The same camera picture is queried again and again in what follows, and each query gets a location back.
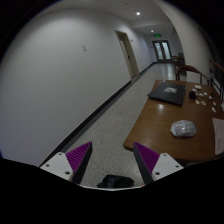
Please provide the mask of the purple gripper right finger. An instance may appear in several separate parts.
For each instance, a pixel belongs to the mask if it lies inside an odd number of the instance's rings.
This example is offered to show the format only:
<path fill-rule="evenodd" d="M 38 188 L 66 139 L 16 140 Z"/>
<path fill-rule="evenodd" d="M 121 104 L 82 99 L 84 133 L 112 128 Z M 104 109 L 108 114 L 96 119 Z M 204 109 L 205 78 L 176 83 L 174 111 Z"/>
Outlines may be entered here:
<path fill-rule="evenodd" d="M 133 153 L 145 185 L 183 169 L 168 153 L 158 154 L 137 142 L 133 143 Z"/>

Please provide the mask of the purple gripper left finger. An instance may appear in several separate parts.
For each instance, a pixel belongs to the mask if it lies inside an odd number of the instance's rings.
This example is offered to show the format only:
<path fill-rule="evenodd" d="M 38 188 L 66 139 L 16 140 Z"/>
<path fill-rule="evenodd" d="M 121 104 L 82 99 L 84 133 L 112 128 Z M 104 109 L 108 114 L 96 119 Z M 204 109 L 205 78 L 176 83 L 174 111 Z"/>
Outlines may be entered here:
<path fill-rule="evenodd" d="M 92 142 L 87 142 L 68 153 L 58 152 L 41 169 L 65 180 L 80 184 L 92 154 Z"/>

